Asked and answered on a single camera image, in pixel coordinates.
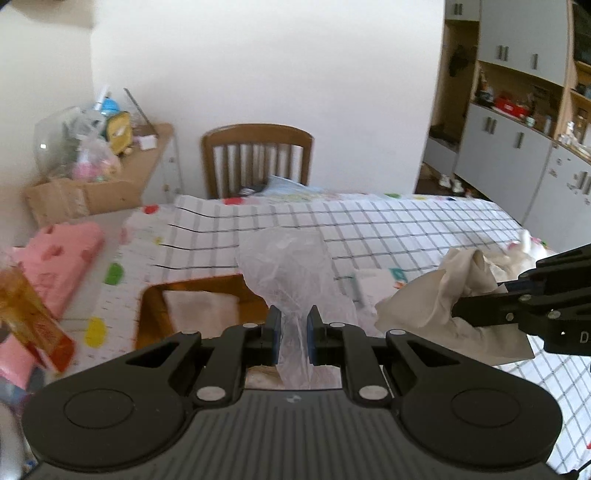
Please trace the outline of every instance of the cable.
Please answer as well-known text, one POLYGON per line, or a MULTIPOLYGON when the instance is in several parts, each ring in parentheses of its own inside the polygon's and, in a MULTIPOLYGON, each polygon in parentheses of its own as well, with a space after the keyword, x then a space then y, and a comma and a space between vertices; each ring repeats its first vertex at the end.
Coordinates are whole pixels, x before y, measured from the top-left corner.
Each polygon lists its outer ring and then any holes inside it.
POLYGON ((576 470, 571 470, 568 473, 563 473, 562 475, 560 475, 563 478, 566 478, 568 480, 577 480, 579 478, 579 474, 585 470, 589 465, 591 465, 591 460, 585 462, 583 464, 583 466, 577 468, 576 470))

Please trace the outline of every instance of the white cabinet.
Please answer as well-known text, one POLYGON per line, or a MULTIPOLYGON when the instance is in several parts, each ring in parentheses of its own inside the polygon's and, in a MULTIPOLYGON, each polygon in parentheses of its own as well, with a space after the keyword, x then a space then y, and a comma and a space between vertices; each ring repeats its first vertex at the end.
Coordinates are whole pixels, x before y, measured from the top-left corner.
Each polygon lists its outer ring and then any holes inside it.
POLYGON ((480 20, 480 0, 446 0, 446 20, 480 20))
POLYGON ((180 166, 176 150, 175 139, 171 138, 166 150, 162 154, 164 172, 164 190, 167 193, 168 202, 174 202, 177 195, 183 193, 180 166))
POLYGON ((142 205, 173 203, 183 193, 174 137, 170 138, 142 194, 142 205))
POLYGON ((150 177, 150 181, 146 185, 142 193, 142 205, 161 205, 163 203, 170 203, 166 191, 166 179, 164 178, 164 168, 162 161, 160 161, 150 177))
POLYGON ((453 167, 456 165, 457 152, 451 149, 443 140, 428 137, 425 145, 423 161, 447 176, 453 174, 453 167))
POLYGON ((456 163, 455 173, 478 189, 492 153, 493 115, 485 108, 470 105, 456 163))
POLYGON ((523 223, 550 145, 518 122, 471 105, 455 172, 523 223))
POLYGON ((591 243, 590 190, 591 166, 553 148, 524 227, 557 252, 591 243))
POLYGON ((564 85, 566 0, 482 0, 478 59, 564 85))
POLYGON ((492 188, 496 204, 523 224, 540 184, 552 144, 549 138, 504 119, 507 141, 496 152, 497 183, 492 188))
POLYGON ((514 4, 520 0, 482 0, 478 60, 516 68, 510 44, 516 43, 517 19, 511 15, 514 4))

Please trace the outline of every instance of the wooden chair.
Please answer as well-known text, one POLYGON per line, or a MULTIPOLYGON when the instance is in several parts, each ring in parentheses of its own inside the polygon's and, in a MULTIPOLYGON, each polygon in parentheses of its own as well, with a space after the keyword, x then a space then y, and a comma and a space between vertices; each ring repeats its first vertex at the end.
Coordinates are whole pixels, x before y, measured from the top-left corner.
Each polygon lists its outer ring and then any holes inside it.
POLYGON ((285 125, 241 124, 211 130, 201 142, 209 197, 229 198, 243 187, 265 183, 270 174, 288 179, 295 174, 308 185, 313 142, 309 133, 285 125))

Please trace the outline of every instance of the pink foam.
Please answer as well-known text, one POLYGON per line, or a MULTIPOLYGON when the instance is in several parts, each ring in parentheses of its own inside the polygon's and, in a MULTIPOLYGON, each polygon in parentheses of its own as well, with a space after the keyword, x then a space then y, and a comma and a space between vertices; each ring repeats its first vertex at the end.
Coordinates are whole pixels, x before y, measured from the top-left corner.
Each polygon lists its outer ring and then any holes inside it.
POLYGON ((35 358, 14 335, 0 344, 0 375, 11 384, 27 389, 35 358))
POLYGON ((97 223, 51 225, 39 230, 15 258, 45 306, 59 319, 104 243, 105 234, 97 223))

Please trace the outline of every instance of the floor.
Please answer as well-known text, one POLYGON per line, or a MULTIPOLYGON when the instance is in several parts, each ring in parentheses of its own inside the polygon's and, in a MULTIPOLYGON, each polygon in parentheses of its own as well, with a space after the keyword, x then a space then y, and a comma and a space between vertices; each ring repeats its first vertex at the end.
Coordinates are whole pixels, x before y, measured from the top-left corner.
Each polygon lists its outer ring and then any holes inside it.
POLYGON ((463 196, 453 193, 450 189, 439 186, 437 179, 418 179, 414 193, 419 195, 443 195, 450 197, 463 196))

